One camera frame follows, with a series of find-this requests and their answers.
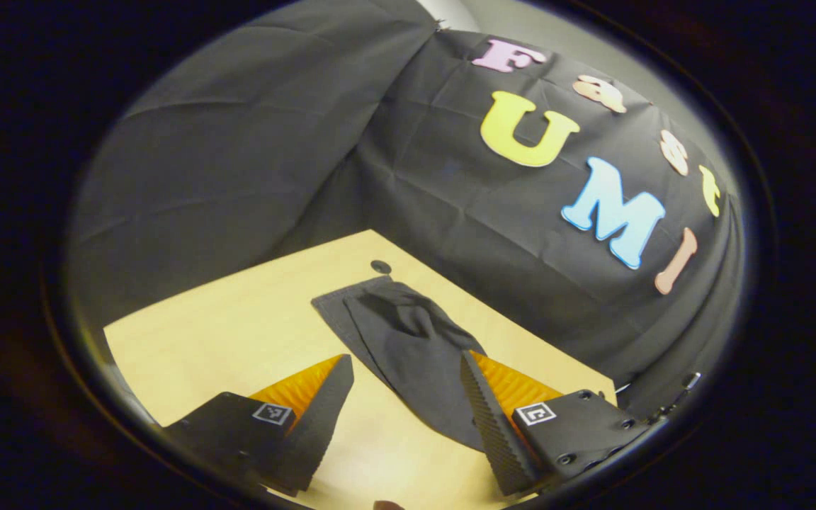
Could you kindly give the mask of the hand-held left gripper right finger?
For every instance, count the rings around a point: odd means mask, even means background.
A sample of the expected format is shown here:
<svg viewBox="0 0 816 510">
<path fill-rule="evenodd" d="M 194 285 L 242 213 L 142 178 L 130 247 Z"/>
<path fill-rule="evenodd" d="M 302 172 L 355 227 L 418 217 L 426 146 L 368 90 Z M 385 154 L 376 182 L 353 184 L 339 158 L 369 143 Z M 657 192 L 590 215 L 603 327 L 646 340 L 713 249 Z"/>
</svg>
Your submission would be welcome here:
<svg viewBox="0 0 816 510">
<path fill-rule="evenodd" d="M 563 394 L 476 351 L 460 379 L 484 454 L 505 496 L 562 485 L 607 463 L 648 432 L 598 392 Z"/>
</svg>

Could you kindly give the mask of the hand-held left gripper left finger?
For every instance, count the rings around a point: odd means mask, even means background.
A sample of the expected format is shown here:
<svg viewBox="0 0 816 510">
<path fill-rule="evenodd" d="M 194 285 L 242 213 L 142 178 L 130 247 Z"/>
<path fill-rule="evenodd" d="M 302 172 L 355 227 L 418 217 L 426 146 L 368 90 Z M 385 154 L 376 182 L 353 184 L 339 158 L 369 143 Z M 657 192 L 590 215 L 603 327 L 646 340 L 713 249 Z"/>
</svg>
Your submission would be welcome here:
<svg viewBox="0 0 816 510">
<path fill-rule="evenodd" d="M 352 358 L 339 354 L 251 396 L 220 392 L 164 430 L 241 483 L 297 496 L 326 455 L 353 382 Z"/>
</svg>

